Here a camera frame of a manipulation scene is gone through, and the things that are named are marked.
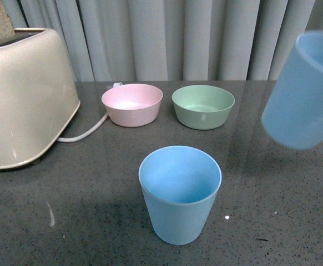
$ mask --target toaster cord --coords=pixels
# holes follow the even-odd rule
[[[89,136],[92,132],[94,132],[100,125],[106,120],[108,117],[108,114],[106,113],[100,121],[97,122],[96,125],[94,125],[91,129],[86,131],[85,133],[81,134],[80,136],[77,137],[59,137],[57,139],[58,142],[77,142],[79,140],[82,140],[83,138]]]

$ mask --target bowl rim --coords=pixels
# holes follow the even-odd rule
[[[106,97],[108,96],[108,94],[109,94],[109,92],[110,92],[110,91],[113,91],[113,90],[114,90],[114,91],[116,91],[116,90],[118,90],[118,89],[121,89],[121,87],[122,87],[122,88],[126,88],[126,87],[129,87],[129,86],[136,86],[136,85],[142,85],[143,87],[150,87],[150,88],[151,88],[151,89],[153,89],[154,91],[159,92],[159,98],[158,98],[158,100],[157,100],[157,101],[155,101],[153,104],[149,104],[148,106],[145,106],[145,107],[142,107],[142,108],[135,108],[135,109],[122,109],[122,108],[116,108],[116,107],[113,107],[113,106],[111,106],[111,105],[109,105],[109,104],[106,104],[106,102],[104,101],[104,98],[106,98]],[[101,96],[101,102],[103,103],[103,105],[105,106],[105,108],[106,108],[106,107],[108,107],[108,108],[110,108],[110,109],[120,110],[120,111],[137,111],[137,110],[147,109],[147,108],[150,108],[150,107],[152,107],[152,106],[155,106],[155,105],[159,104],[159,103],[162,101],[163,96],[164,96],[164,94],[163,94],[162,90],[160,90],[160,89],[159,89],[158,87],[156,87],[156,86],[149,85],[149,84],[142,84],[142,83],[130,83],[130,84],[124,84],[124,85],[121,85],[121,86],[117,86],[117,87],[114,87],[114,88],[111,88],[111,89],[109,89],[109,90],[105,91],[105,92],[103,93],[103,95]]]
[[[178,103],[175,102],[174,95],[175,95],[175,93],[177,91],[180,92],[181,89],[185,89],[185,88],[188,89],[188,88],[192,88],[192,87],[196,87],[196,86],[202,86],[202,87],[205,87],[205,88],[216,88],[216,89],[218,89],[220,91],[223,91],[223,92],[227,93],[228,95],[230,95],[232,97],[232,99],[233,99],[232,100],[232,104],[229,105],[226,108],[223,108],[223,109],[220,109],[220,110],[217,110],[217,111],[194,111],[192,109],[188,109],[188,108],[186,108],[184,106],[181,106],[180,104],[178,104]],[[232,93],[230,93],[229,91],[227,91],[227,90],[225,90],[223,88],[220,88],[220,87],[217,87],[217,86],[210,86],[210,85],[188,85],[188,86],[181,87],[181,88],[177,89],[175,92],[173,92],[173,94],[171,96],[171,99],[172,99],[174,105],[177,105],[178,107],[180,107],[180,108],[182,108],[184,110],[187,110],[187,111],[190,111],[190,112],[194,112],[194,113],[197,113],[197,114],[199,114],[199,113],[214,114],[214,113],[218,113],[218,112],[223,112],[223,111],[226,111],[228,109],[231,109],[233,107],[233,105],[235,104],[235,98],[234,98],[234,95]]]

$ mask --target pink bowl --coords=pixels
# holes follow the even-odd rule
[[[163,92],[146,84],[127,84],[106,91],[101,98],[112,122],[124,127],[144,126],[159,112]]]

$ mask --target blue cup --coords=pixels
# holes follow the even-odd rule
[[[183,245],[200,235],[222,174],[216,161],[203,151],[169,146],[143,160],[139,181],[157,236],[169,244]]]
[[[323,31],[298,36],[261,120],[289,148],[306,150],[323,141]]]

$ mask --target gray countertop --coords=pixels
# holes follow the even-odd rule
[[[323,143],[294,151],[267,136],[260,118],[274,82],[145,83],[164,92],[151,124],[107,119],[84,140],[0,171],[0,265],[323,265]],[[191,84],[233,93],[223,126],[199,131],[177,120],[171,95]],[[112,83],[76,85],[82,104],[64,136],[104,115],[100,98]],[[138,180],[144,157],[171,145],[207,152],[223,172],[205,227],[187,245],[157,237]]]

